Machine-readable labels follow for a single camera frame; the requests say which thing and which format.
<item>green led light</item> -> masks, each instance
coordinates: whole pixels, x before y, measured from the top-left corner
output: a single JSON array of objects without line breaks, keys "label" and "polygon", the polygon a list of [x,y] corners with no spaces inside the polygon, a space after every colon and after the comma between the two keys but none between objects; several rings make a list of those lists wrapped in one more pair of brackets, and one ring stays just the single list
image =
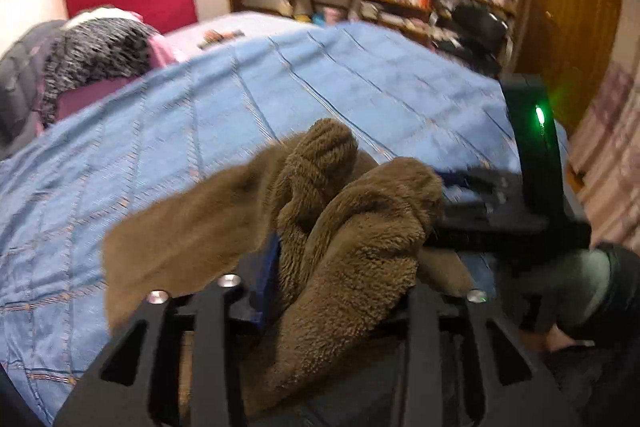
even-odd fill
[{"label": "green led light", "polygon": [[538,115],[538,121],[540,122],[540,125],[544,125],[545,114],[542,112],[542,109],[540,109],[540,106],[536,106],[536,115]]}]

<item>black device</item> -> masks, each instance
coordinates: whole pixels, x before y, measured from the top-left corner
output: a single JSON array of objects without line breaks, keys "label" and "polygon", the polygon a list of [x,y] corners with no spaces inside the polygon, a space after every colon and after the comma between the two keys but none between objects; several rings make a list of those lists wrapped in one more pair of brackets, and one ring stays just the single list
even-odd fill
[{"label": "black device", "polygon": [[[194,331],[191,427],[246,426],[232,340],[252,326],[232,309],[254,291],[229,274],[194,295],[149,294],[85,372],[54,427],[177,426],[186,330]],[[496,304],[483,300],[446,298],[419,283],[374,332],[404,340],[388,424],[578,427],[552,375],[519,345]]]},{"label": "black device", "polygon": [[501,81],[522,174],[472,168],[439,172],[444,184],[472,190],[479,201],[447,204],[427,245],[492,252],[514,266],[544,263],[589,248],[591,225],[564,187],[556,124],[538,76]]},{"label": "black device", "polygon": [[445,26],[458,38],[434,41],[439,51],[456,57],[476,73],[498,78],[502,69],[498,56],[507,41],[508,25],[486,6],[458,3]]}]

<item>pillow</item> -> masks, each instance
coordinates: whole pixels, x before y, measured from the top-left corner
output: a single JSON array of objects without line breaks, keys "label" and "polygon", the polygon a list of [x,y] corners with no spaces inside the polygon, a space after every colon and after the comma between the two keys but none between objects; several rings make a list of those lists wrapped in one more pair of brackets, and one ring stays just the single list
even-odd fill
[{"label": "pillow", "polygon": [[0,60],[0,157],[33,122],[31,111],[38,103],[44,60],[64,23],[50,21],[34,26]]},{"label": "pillow", "polygon": [[142,22],[142,17],[134,12],[127,12],[119,8],[100,7],[95,10],[82,12],[65,24],[65,30],[75,28],[83,22],[92,21],[94,19],[128,19],[131,21]]}]

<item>pink cloth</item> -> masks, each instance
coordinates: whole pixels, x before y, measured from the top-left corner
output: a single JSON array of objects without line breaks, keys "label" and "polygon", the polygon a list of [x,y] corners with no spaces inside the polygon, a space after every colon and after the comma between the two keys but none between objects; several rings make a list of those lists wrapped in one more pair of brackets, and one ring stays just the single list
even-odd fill
[{"label": "pink cloth", "polygon": [[101,80],[89,86],[78,87],[62,93],[58,97],[58,112],[56,121],[63,120],[73,113],[84,109],[98,100],[101,100],[112,92],[123,88],[136,78],[114,78],[113,80]]},{"label": "pink cloth", "polygon": [[36,114],[36,136],[40,136],[42,133],[44,133],[44,126],[40,121],[40,115],[37,112],[34,112],[32,114]]},{"label": "pink cloth", "polygon": [[[178,62],[175,58],[174,50],[164,36],[154,35],[149,39],[148,45],[149,62],[152,70],[165,68],[170,64]],[[134,80],[136,80],[136,78],[102,80],[89,86],[78,87],[78,89],[72,89],[62,93],[58,97],[56,121],[63,120],[63,118],[84,109],[88,105],[98,102],[98,100],[101,100],[112,92],[116,92]]]},{"label": "pink cloth", "polygon": [[165,68],[178,62],[174,49],[164,35],[154,35],[149,39],[149,54],[152,70]]},{"label": "pink cloth", "polygon": [[640,85],[615,63],[571,139],[569,163],[583,176],[578,199],[591,240],[640,253]]}]

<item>bed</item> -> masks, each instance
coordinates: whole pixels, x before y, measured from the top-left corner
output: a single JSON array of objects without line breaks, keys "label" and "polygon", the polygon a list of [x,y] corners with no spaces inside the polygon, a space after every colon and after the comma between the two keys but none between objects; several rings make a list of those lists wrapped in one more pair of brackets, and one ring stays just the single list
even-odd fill
[{"label": "bed", "polygon": [[181,28],[165,34],[165,37],[177,57],[191,58],[203,53],[198,44],[203,41],[204,33],[207,30],[217,31],[218,33],[231,33],[240,30],[244,33],[244,37],[218,44],[206,51],[210,52],[215,51],[220,46],[238,45],[255,37],[282,35],[297,31],[304,26],[308,25],[284,17],[256,12],[240,12]]},{"label": "bed", "polygon": [[519,170],[494,80],[366,23],[290,28],[153,71],[0,162],[0,363],[45,423],[108,341],[100,242],[127,214],[324,117],[378,162]]}]

